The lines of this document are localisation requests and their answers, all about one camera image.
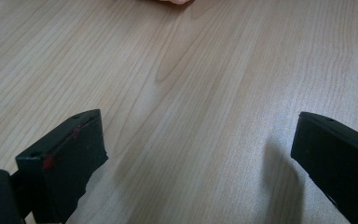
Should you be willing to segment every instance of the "screw hole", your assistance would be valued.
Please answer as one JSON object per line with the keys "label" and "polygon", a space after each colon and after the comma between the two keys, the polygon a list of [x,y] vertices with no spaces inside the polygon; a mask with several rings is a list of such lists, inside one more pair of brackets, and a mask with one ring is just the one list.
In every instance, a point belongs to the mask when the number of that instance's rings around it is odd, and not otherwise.
{"label": "screw hole", "polygon": [[42,152],[40,152],[40,151],[35,151],[35,152],[32,152],[31,153],[31,157],[38,157],[38,156],[40,156],[40,155],[42,155]]}

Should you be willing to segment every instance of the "black plastic object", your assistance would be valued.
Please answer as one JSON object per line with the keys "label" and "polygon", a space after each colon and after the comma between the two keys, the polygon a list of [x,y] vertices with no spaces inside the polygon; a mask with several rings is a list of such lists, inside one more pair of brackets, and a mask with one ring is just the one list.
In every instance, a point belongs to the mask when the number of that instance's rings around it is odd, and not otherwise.
{"label": "black plastic object", "polygon": [[75,115],[16,157],[11,178],[0,170],[0,223],[65,223],[107,160],[100,110]]}
{"label": "black plastic object", "polygon": [[358,132],[324,116],[300,114],[291,156],[350,223],[358,223]]}

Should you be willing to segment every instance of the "wood grain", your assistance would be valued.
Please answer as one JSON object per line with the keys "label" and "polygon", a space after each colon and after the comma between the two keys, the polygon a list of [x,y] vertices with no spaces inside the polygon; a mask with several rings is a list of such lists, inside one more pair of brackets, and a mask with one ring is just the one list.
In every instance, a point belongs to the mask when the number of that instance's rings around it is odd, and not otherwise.
{"label": "wood grain", "polygon": [[289,152],[300,111],[358,131],[358,1],[0,0],[0,168],[93,108],[68,223],[347,223]]}

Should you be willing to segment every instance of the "wooden table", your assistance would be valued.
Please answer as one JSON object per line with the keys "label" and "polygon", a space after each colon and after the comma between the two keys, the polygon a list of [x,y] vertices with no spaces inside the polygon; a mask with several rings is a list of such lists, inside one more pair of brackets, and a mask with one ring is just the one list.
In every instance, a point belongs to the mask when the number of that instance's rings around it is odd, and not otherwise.
{"label": "wooden table", "polygon": [[93,108],[68,223],[347,223],[289,153],[300,111],[358,131],[358,1],[0,0],[0,168]]}

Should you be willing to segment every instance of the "red marking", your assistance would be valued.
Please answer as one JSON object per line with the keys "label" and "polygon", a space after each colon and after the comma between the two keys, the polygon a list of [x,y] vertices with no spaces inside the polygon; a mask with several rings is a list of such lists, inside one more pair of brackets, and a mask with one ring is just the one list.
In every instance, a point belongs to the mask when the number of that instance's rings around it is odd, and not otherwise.
{"label": "red marking", "polygon": [[74,132],[72,133],[72,138],[73,138],[74,140],[77,139],[77,136],[78,136],[79,133],[80,133],[80,128],[81,128],[81,126],[79,125],[79,126],[77,126],[77,127],[74,129]]}
{"label": "red marking", "polygon": [[54,157],[47,155],[43,160],[43,169],[48,170],[51,169],[55,164]]}

